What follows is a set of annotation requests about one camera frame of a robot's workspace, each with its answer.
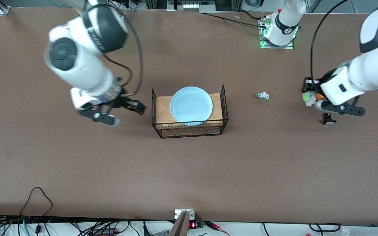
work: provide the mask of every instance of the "black wire basket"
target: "black wire basket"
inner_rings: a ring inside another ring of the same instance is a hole
[[[181,138],[181,137],[196,137],[196,136],[214,136],[221,135],[224,131],[225,126],[228,122],[228,112],[227,112],[227,102],[225,100],[225,89],[222,86],[221,93],[216,94],[215,99],[216,105],[220,105],[220,112],[216,111],[215,115],[211,115],[211,120],[206,121],[190,121],[190,122],[157,122],[157,112],[159,111],[157,102],[157,96],[154,90],[151,90],[151,124],[156,130],[160,138]],[[172,96],[159,97],[165,98],[165,106],[162,108],[164,110],[170,110],[170,99]]]

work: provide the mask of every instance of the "table surface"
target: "table surface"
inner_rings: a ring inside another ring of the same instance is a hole
[[[223,135],[179,139],[158,137],[149,108],[143,116],[115,110],[117,128],[77,115],[69,85],[42,55],[48,31],[75,16],[56,8],[0,16],[0,215],[17,215],[40,186],[54,202],[49,215],[171,219],[174,209],[193,208],[212,221],[378,224],[378,91],[362,96],[365,116],[334,115],[333,127],[301,98],[322,15],[303,17],[295,49],[276,50],[259,48],[254,27],[196,12],[137,12],[145,69],[135,99],[150,107],[151,89],[168,96],[225,85]],[[316,76],[359,54],[365,17],[327,18],[315,44]],[[132,36],[109,56],[138,71]],[[269,101],[254,97],[262,91]],[[36,192],[24,214],[48,206]]]

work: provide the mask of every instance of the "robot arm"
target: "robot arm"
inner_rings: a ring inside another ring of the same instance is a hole
[[[361,26],[360,51],[361,55],[315,81],[321,89],[318,92],[327,98],[316,103],[317,109],[357,116],[364,114],[363,108],[347,102],[378,89],[378,8],[367,16]]]
[[[295,36],[305,12],[305,0],[285,0],[281,11],[270,15],[269,30],[263,36],[275,45],[287,45]]]
[[[107,0],[88,2],[90,7],[79,17],[49,32],[45,62],[72,86],[72,103],[80,115],[116,126],[119,120],[109,114],[112,108],[125,107],[142,115],[145,106],[125,95],[120,79],[99,59],[124,46],[128,32],[122,16],[109,6],[96,6]],[[108,106],[108,112],[102,112],[102,106]]]

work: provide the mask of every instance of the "light blue plate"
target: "light blue plate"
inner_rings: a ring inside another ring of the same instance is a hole
[[[170,102],[171,114],[178,122],[206,121],[213,112],[213,101],[202,88],[186,87],[177,91]],[[185,125],[197,126],[204,122]]]

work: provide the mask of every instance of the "green object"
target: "green object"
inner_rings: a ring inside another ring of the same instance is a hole
[[[303,101],[307,102],[308,100],[310,100],[311,97],[310,97],[310,93],[303,93]]]

